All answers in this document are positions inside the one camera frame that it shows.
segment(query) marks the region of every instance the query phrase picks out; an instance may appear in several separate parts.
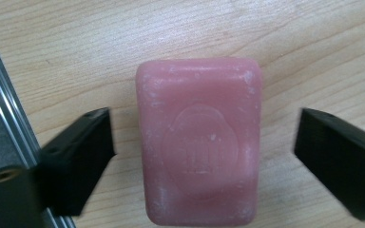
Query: embossed oval on soap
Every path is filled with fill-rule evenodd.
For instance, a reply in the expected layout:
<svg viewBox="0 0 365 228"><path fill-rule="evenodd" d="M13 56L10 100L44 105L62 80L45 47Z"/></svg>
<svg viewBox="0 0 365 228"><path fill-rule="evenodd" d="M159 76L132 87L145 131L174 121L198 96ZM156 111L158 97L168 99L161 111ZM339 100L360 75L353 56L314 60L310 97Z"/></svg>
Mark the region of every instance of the embossed oval on soap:
<svg viewBox="0 0 365 228"><path fill-rule="evenodd" d="M209 200L222 195L223 187L229 185L239 147L235 132L218 109L194 104L166 131L162 152L177 187L189 198Z"/></svg>

